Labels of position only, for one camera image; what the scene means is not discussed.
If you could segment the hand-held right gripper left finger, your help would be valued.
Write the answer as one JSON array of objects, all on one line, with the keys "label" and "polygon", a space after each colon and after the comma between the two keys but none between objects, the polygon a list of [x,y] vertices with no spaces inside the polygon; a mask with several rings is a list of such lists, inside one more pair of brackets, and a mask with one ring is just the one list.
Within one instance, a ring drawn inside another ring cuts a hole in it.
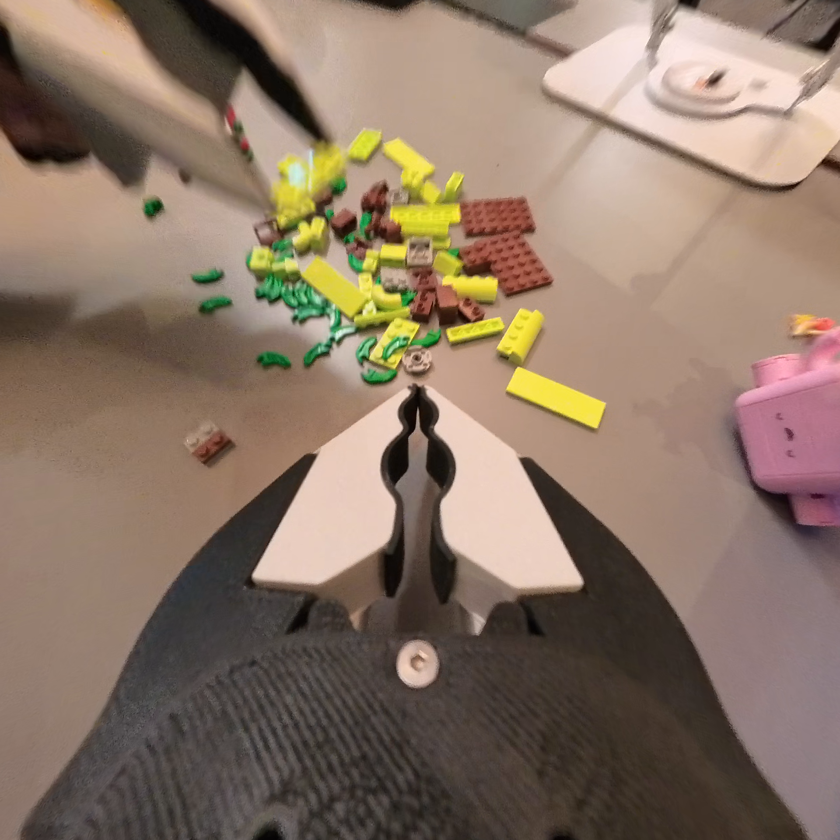
[{"label": "hand-held right gripper left finger", "polygon": [[419,389],[402,389],[321,446],[251,576],[340,603],[359,626],[403,574],[403,502]]}]

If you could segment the small brown white toy brick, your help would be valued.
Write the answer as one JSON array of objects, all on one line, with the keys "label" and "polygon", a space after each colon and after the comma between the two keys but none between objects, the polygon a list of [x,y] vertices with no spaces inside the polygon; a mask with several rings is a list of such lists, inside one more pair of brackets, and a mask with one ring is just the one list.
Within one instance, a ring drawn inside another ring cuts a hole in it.
[{"label": "small brown white toy brick", "polygon": [[209,467],[232,450],[235,441],[214,422],[203,422],[183,439],[186,451],[202,466]]}]

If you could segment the pink lego animal model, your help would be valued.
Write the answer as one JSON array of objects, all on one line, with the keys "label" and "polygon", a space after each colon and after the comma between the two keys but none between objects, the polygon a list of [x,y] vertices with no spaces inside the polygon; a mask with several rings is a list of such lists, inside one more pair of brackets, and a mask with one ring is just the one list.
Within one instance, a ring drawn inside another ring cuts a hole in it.
[{"label": "pink lego animal model", "polygon": [[752,364],[734,413],[753,483],[805,527],[839,525],[839,330]]}]

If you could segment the white stand base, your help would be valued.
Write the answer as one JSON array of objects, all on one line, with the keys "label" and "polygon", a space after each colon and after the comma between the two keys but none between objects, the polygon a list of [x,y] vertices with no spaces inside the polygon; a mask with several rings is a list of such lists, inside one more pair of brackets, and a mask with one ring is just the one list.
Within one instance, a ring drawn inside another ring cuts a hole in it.
[{"label": "white stand base", "polygon": [[799,185],[838,145],[838,39],[795,75],[678,28],[677,2],[546,71],[553,100],[745,184]]}]

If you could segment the pile of toy bricks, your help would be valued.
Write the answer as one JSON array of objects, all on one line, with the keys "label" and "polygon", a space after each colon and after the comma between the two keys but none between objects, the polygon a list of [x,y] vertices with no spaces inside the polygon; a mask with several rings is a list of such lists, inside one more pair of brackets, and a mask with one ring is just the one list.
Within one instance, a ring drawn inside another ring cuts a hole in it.
[{"label": "pile of toy bricks", "polygon": [[245,258],[255,297],[283,302],[294,323],[329,323],[305,367],[360,334],[361,378],[380,385],[399,370],[424,375],[430,350],[501,335],[497,353],[523,365],[543,325],[520,310],[512,325],[487,316],[499,294],[548,287],[530,245],[535,226],[523,196],[462,200],[464,174],[443,189],[435,168],[404,140],[362,131],[346,152],[319,147],[278,164],[276,213],[255,226]]}]

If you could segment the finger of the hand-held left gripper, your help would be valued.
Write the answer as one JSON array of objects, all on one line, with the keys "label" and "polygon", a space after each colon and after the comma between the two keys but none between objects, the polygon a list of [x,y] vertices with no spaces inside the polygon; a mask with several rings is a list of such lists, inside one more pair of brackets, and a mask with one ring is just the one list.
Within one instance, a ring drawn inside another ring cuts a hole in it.
[{"label": "finger of the hand-held left gripper", "polygon": [[312,102],[279,26],[261,2],[218,1],[225,42],[269,100],[312,141],[332,140],[329,126]]},{"label": "finger of the hand-held left gripper", "polygon": [[2,2],[24,78],[118,142],[156,154],[241,203],[270,208],[270,188],[216,103],[163,68],[121,13],[83,2]]}]

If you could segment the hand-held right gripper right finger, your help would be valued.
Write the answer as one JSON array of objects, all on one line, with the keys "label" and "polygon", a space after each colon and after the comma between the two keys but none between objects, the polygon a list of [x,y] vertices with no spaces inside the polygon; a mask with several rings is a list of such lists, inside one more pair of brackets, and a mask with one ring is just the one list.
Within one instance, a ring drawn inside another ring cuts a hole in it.
[{"label": "hand-held right gripper right finger", "polygon": [[581,572],[516,450],[428,386],[418,390],[418,423],[438,490],[429,563],[439,602],[456,604],[478,635],[499,604],[581,592]]}]

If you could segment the lime smooth toy tile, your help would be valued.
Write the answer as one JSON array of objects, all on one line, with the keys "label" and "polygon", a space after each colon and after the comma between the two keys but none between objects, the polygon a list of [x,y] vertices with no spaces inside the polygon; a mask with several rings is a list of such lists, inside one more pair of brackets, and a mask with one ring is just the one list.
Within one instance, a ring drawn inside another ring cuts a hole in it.
[{"label": "lime smooth toy tile", "polygon": [[521,366],[513,372],[506,393],[583,427],[597,430],[606,404]]}]

